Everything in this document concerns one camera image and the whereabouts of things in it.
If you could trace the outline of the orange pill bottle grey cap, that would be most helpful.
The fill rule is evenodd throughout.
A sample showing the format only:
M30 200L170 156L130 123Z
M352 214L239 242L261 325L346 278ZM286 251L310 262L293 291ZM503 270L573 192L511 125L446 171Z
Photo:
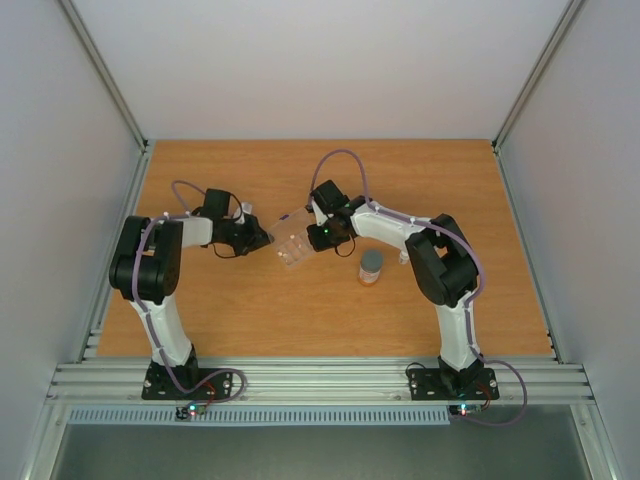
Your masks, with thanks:
M366 250L360 259L358 272L358 280L360 283L366 286L375 284L379 279L383 262L384 257L379 250Z

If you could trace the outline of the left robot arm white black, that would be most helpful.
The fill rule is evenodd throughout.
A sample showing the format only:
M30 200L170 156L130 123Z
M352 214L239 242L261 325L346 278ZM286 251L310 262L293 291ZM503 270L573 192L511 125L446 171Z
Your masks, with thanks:
M238 258L269 246L273 238L249 203L220 189L203 191L196 208L180 214L125 219L109 267L109 283L136 311L151 346L142 397L223 403L241 396L247 380L232 368L200 366L177 308L182 252L227 246Z

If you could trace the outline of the clear plastic pill organizer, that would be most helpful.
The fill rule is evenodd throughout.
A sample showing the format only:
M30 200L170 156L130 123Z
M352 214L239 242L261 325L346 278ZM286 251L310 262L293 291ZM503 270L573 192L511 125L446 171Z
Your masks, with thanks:
M293 268L308 260L315 251L313 250L306 232L306 227L311 224L311 217L305 207L299 208L288 214L281 216L267 232L272 236L271 245L274 247L276 256L287 268ZM303 252L303 259L293 265L286 265L278 255L278 247L286 242L295 243Z

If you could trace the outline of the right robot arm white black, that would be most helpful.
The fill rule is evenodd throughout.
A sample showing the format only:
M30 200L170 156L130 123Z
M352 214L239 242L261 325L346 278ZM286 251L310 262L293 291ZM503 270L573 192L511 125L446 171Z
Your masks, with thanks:
M436 385L445 397L473 389L483 370L474 326L474 295L482 273L456 221L410 217L361 195L348 198L328 180L312 187L307 227L317 252L337 249L358 237L392 246L408 259L422 295L436 309L441 347Z

